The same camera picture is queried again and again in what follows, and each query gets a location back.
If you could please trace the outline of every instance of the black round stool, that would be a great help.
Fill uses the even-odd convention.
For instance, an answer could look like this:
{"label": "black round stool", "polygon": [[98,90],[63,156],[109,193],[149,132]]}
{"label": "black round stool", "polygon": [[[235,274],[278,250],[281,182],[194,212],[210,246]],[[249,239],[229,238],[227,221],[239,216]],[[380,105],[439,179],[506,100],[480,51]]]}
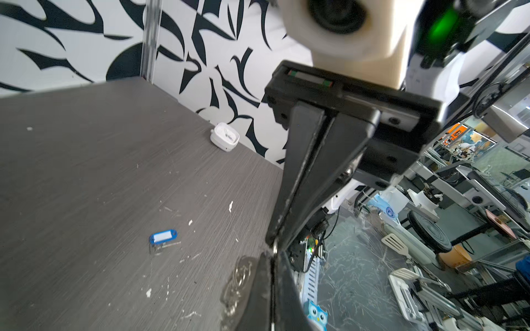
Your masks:
{"label": "black round stool", "polygon": [[401,224],[406,221],[409,221],[410,225],[406,226],[405,229],[408,230],[413,228],[418,236],[425,241],[425,244],[429,246],[435,254],[447,253],[453,248],[451,241],[440,227],[422,215],[410,211],[407,214],[407,218],[401,221]]}

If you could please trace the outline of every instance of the black and white patterned wall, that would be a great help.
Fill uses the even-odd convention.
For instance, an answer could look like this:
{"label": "black and white patterned wall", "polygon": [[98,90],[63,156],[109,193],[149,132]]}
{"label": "black and white patterned wall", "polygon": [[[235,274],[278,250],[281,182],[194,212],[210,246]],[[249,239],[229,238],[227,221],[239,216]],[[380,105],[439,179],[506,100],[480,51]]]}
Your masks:
{"label": "black and white patterned wall", "polygon": [[146,0],[0,0],[0,97],[138,76]]}
{"label": "black and white patterned wall", "polygon": [[[230,123],[243,144],[281,166],[287,131],[261,102],[263,89],[280,61],[310,64],[311,55],[286,35],[278,9],[266,0],[164,0],[163,11],[154,83],[211,123]],[[463,88],[522,38],[528,17],[530,4],[516,8],[468,54]]]}

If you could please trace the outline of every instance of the gray table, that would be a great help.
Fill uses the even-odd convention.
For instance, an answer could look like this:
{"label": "gray table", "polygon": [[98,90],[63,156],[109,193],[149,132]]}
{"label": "gray table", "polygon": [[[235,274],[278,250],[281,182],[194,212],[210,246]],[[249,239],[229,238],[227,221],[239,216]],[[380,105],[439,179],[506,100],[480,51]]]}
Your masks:
{"label": "gray table", "polygon": [[[236,259],[266,249],[278,167],[221,151],[141,78],[0,112],[0,329],[218,329]],[[170,228],[181,244],[149,255]]]}

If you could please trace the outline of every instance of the owl figurine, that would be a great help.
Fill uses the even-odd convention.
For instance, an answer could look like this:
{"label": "owl figurine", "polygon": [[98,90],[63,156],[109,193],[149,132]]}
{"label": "owl figurine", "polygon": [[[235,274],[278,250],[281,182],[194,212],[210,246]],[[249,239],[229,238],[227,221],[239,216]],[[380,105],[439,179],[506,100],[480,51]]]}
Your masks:
{"label": "owl figurine", "polygon": [[328,331],[326,329],[328,313],[320,309],[320,307],[315,305],[311,300],[307,300],[304,304],[304,313],[309,319],[310,324],[316,327],[316,330]]}

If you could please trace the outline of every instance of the orange container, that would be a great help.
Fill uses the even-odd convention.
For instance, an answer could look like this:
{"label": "orange container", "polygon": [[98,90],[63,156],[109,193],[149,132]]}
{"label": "orange container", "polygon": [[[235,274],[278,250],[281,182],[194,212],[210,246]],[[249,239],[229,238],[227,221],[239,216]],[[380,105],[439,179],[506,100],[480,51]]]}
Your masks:
{"label": "orange container", "polygon": [[451,268],[456,268],[459,265],[466,264],[473,260],[460,244],[453,246],[453,249],[451,249],[449,253],[440,253],[438,255],[441,260]]}

